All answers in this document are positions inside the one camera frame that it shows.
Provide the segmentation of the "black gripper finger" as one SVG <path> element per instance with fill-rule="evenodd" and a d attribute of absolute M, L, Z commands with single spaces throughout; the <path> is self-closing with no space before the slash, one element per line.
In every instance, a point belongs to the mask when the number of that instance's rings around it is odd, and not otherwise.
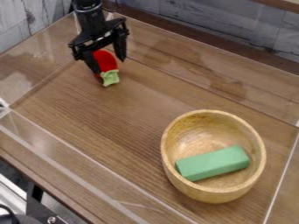
<path fill-rule="evenodd" d="M 92 51 L 84 51 L 82 52 L 82 60 L 86 64 L 88 68 L 90 69 L 90 71 L 94 74 L 100 74 L 101 70 L 100 70 L 100 67 L 98 67 L 98 63 L 94 60 Z"/>
<path fill-rule="evenodd" d="M 126 35 L 120 32 L 114 32 L 113 49 L 116 57 L 124 61 L 126 58 Z"/>

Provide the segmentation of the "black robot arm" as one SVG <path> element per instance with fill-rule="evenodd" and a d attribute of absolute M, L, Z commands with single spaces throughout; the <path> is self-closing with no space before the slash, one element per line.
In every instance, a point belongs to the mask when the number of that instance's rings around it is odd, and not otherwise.
<path fill-rule="evenodd" d="M 68 43 L 74 60 L 82 60 L 94 74 L 101 68 L 93 53 L 112 45 L 116 57 L 126 58 L 126 19 L 124 17 L 105 20 L 101 0 L 73 0 L 72 7 L 78 20 L 80 32 Z"/>

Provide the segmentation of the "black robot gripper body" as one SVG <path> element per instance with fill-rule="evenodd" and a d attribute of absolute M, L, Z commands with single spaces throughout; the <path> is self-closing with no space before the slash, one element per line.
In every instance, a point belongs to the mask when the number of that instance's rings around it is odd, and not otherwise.
<path fill-rule="evenodd" d="M 124 33 L 125 38 L 129 35 L 126 19 L 124 17 L 118 17 L 108 21 L 92 21 L 89 19 L 80 18 L 78 25 L 81 31 L 76 38 L 68 43 L 74 60 L 82 59 L 84 51 L 94 52 L 105 46 L 113 45 L 114 32 Z"/>

